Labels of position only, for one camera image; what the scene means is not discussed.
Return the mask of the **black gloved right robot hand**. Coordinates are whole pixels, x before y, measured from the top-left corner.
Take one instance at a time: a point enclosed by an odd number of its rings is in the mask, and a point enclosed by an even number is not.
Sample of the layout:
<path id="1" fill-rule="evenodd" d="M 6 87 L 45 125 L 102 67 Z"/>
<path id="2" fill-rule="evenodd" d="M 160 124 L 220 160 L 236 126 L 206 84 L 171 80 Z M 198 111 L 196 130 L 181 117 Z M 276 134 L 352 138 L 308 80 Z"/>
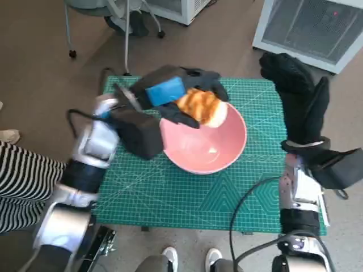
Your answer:
<path id="1" fill-rule="evenodd" d="M 274 83 L 281 99 L 287 140 L 298 145 L 321 142 L 329 79 L 323 76 L 314 83 L 305 64 L 286 53 L 265 52 L 259 64 L 261 76 Z"/>

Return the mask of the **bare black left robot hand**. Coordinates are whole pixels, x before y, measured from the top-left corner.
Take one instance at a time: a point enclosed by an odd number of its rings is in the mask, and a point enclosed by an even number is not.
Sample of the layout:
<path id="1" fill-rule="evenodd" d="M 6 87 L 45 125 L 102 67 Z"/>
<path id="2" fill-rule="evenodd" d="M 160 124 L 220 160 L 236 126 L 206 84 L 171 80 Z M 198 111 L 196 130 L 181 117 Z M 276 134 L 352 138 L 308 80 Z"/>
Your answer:
<path id="1" fill-rule="evenodd" d="M 165 65 L 129 87 L 142 109 L 154 108 L 175 124 L 218 127 L 228 94 L 214 71 Z"/>

